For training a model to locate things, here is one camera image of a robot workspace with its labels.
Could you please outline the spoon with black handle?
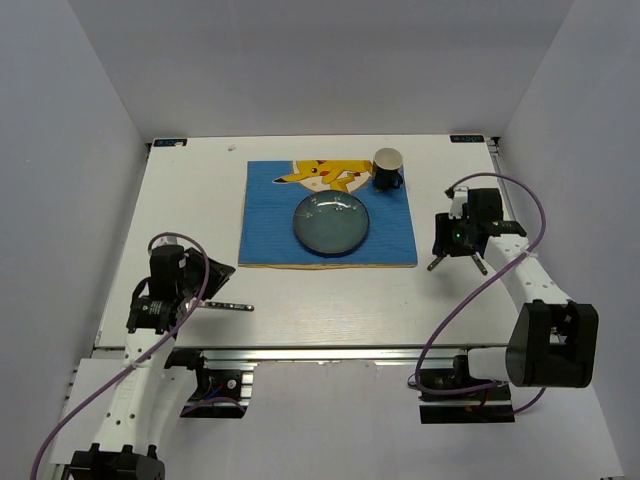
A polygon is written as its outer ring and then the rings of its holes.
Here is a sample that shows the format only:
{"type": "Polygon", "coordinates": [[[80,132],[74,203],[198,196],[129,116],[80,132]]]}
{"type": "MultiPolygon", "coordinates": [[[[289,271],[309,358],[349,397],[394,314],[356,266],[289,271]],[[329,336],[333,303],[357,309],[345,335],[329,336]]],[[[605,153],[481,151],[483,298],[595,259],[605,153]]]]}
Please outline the spoon with black handle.
{"type": "Polygon", "coordinates": [[[474,254],[471,256],[472,261],[474,262],[474,264],[476,265],[476,267],[479,269],[479,271],[486,276],[488,274],[488,270],[486,268],[486,266],[484,265],[484,263],[482,262],[481,258],[477,255],[474,254]]]}

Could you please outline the knife with black handle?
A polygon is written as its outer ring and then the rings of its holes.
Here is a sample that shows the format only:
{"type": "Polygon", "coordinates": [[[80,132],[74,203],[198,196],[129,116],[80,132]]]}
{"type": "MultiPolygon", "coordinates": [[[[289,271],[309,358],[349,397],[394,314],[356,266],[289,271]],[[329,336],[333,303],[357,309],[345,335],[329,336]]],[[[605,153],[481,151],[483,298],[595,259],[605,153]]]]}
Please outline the knife with black handle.
{"type": "Polygon", "coordinates": [[[427,271],[433,271],[446,257],[445,256],[437,256],[431,263],[427,266],[427,271]]]}

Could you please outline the dark blue paper cup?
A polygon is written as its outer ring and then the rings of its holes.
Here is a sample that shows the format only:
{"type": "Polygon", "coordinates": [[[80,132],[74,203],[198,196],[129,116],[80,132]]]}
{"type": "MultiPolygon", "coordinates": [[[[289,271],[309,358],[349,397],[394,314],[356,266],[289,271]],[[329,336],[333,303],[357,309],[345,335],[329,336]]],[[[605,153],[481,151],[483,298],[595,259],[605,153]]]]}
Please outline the dark blue paper cup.
{"type": "Polygon", "coordinates": [[[382,148],[373,157],[372,181],[379,192],[399,189],[404,179],[400,172],[403,167],[401,153],[393,148],[382,148]]]}

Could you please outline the blue pikachu placemat cloth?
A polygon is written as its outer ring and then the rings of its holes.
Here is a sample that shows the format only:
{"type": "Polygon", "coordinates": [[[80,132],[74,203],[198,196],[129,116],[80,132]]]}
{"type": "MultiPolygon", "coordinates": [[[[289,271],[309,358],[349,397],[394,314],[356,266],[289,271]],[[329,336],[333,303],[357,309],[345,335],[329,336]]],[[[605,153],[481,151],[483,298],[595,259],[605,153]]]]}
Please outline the blue pikachu placemat cloth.
{"type": "Polygon", "coordinates": [[[396,179],[379,191],[371,173],[369,160],[249,162],[239,264],[416,266],[406,188],[396,179]]]}

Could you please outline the teal ceramic plate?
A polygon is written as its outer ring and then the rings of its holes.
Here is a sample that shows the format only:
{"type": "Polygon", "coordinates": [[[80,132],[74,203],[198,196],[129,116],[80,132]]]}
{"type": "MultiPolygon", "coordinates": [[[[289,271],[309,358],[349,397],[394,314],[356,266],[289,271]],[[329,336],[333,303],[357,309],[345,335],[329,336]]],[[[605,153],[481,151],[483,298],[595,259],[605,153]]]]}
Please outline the teal ceramic plate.
{"type": "Polygon", "coordinates": [[[320,191],[296,207],[293,232],[309,252],[322,257],[342,257],[366,240],[371,220],[364,203],[345,192],[320,191]]]}

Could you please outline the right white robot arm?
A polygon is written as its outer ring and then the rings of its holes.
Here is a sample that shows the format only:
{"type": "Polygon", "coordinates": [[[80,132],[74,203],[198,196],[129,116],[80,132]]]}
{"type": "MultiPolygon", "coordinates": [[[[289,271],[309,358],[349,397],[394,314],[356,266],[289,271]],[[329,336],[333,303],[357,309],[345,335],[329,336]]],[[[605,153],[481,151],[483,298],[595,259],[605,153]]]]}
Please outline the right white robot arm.
{"type": "Polygon", "coordinates": [[[437,258],[471,257],[499,276],[518,317],[504,347],[455,356],[451,384],[472,399],[489,382],[518,387],[585,388],[592,380],[599,316],[559,288],[529,251],[524,228],[504,217],[496,188],[448,191],[449,211],[435,218],[437,258]]]}

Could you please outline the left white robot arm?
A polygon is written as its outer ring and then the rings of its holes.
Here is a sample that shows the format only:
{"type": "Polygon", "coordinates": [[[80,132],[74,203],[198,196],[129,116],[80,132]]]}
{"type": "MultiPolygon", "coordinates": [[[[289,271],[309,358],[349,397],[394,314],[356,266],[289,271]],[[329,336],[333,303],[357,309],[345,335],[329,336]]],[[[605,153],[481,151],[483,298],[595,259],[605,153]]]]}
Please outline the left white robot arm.
{"type": "Polygon", "coordinates": [[[69,465],[74,479],[163,479],[163,442],[184,405],[205,396],[211,374],[198,350],[178,349],[176,326],[190,308],[212,299],[235,269],[194,248],[155,247],[150,273],[132,294],[123,377],[86,450],[69,465]]]}

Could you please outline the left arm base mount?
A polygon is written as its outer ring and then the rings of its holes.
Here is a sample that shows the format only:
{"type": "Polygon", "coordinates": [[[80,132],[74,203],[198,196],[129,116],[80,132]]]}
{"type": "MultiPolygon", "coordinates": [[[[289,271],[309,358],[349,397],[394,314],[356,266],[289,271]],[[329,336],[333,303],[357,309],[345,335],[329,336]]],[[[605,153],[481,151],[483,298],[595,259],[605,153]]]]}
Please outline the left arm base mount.
{"type": "Polygon", "coordinates": [[[255,362],[197,349],[175,350],[167,366],[184,366],[196,387],[181,416],[199,419],[242,419],[248,409],[255,362]]]}

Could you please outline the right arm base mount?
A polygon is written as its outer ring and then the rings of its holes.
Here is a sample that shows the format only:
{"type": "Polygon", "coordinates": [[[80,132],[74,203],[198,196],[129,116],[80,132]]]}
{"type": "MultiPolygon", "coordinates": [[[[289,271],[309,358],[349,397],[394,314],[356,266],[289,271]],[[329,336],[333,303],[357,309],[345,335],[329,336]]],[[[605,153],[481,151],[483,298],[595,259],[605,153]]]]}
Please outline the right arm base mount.
{"type": "Polygon", "coordinates": [[[507,385],[489,385],[471,377],[466,355],[426,361],[419,381],[412,374],[410,389],[419,392],[419,416],[423,425],[471,425],[513,423],[514,409],[507,385]]]}

